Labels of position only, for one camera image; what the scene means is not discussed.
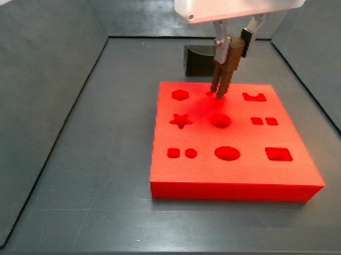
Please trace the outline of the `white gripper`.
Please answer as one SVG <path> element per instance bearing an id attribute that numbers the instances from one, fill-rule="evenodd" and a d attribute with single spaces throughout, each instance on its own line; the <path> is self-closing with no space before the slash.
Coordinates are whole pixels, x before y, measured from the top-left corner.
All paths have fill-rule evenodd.
<path id="1" fill-rule="evenodd" d="M 230 44 L 224 19 L 254 15 L 239 35 L 244 42 L 242 57 L 246 57 L 256 31 L 264 21 L 263 13 L 295 9 L 303 3 L 305 0 L 173 0 L 173 9 L 188 24 L 214 21 L 214 60 L 223 64 Z"/>

